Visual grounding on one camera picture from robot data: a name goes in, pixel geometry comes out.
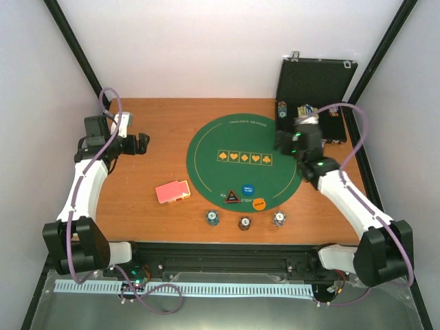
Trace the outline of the blue 50 chip stack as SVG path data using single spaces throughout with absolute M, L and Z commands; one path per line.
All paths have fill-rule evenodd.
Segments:
M 209 210 L 206 213 L 206 221 L 210 226 L 217 226 L 219 224 L 219 215 L 215 210 Z

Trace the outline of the brown 100 chip stack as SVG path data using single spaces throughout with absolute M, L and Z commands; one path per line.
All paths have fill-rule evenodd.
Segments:
M 242 231 L 247 231 L 250 229 L 251 223 L 252 221 L 249 217 L 241 217 L 238 222 L 238 227 Z

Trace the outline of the black triangular all-in button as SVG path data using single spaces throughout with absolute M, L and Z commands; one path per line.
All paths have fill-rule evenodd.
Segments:
M 237 204 L 241 203 L 241 199 L 239 196 L 231 189 L 229 193 L 226 195 L 225 201 L 226 204 Z

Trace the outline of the blue small blind button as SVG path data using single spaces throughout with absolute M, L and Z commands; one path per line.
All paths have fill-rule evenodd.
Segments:
M 255 193 L 255 187 L 251 184 L 245 184 L 241 187 L 241 192 L 245 196 L 252 196 Z

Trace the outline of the red playing card deck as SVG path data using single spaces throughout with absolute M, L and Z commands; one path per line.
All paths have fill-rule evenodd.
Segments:
M 155 192 L 160 204 L 180 201 L 191 196 L 190 188 L 186 180 L 172 181 L 158 186 L 155 188 Z

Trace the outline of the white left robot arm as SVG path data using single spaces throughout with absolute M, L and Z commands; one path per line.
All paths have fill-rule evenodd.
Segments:
M 78 141 L 74 180 L 67 201 L 57 220 L 45 224 L 42 231 L 60 275 L 103 270 L 115 264 L 130 277 L 142 271 L 143 260 L 133 253 L 133 244 L 108 242 L 96 224 L 100 191 L 119 156 L 146 153 L 150 137 L 145 133 L 128 134 L 132 120 L 129 112 L 113 118 L 85 118 L 86 135 Z

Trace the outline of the blue orange 10 chip stack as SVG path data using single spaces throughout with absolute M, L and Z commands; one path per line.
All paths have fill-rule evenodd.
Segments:
M 272 223 L 277 227 L 282 227 L 285 223 L 286 220 L 286 215 L 285 213 L 278 211 L 275 212 L 273 217 L 272 217 Z

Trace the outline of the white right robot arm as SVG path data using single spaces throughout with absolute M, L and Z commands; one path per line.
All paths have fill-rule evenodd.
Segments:
M 274 147 L 295 158 L 306 182 L 331 201 L 355 230 L 357 247 L 330 244 L 318 249 L 320 266 L 355 274 L 367 287 L 405 276 L 415 279 L 413 231 L 375 206 L 349 179 L 342 166 L 324 155 L 314 117 L 298 120 L 291 132 L 277 131 Z

